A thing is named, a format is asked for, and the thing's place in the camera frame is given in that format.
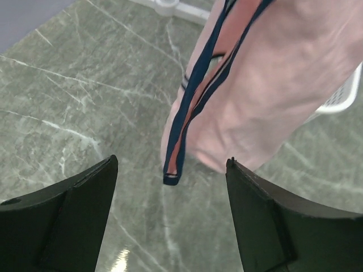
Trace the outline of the white perforated plastic basket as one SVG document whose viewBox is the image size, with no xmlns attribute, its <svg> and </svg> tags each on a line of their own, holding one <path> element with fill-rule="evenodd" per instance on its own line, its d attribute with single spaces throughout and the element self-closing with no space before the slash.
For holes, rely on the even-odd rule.
<svg viewBox="0 0 363 272">
<path fill-rule="evenodd" d="M 348 109 L 357 97 L 361 71 L 362 62 L 345 83 L 305 121 L 305 124 L 320 115 L 336 114 Z"/>
</svg>

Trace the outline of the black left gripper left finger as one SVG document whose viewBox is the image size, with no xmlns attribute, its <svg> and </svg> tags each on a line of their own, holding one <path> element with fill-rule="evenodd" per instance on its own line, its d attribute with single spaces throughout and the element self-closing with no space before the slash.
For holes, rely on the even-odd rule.
<svg viewBox="0 0 363 272">
<path fill-rule="evenodd" d="M 118 173 L 115 155 L 1 203 L 1 271 L 95 271 Z"/>
</svg>

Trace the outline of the pink underwear navy trim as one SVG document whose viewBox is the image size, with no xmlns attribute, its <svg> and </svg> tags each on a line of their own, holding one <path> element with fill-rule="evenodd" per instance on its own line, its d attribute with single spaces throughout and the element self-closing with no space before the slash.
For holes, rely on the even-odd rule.
<svg viewBox="0 0 363 272">
<path fill-rule="evenodd" d="M 162 136 L 164 184 L 186 154 L 259 168 L 361 62 L 361 0 L 216 1 Z"/>
</svg>

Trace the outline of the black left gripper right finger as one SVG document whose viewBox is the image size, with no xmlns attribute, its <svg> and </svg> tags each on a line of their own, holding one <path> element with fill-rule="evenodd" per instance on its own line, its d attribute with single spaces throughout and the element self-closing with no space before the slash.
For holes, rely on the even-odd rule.
<svg viewBox="0 0 363 272">
<path fill-rule="evenodd" d="M 231 158 L 226 183 L 244 271 L 361 271 L 362 215 L 313 202 Z"/>
</svg>

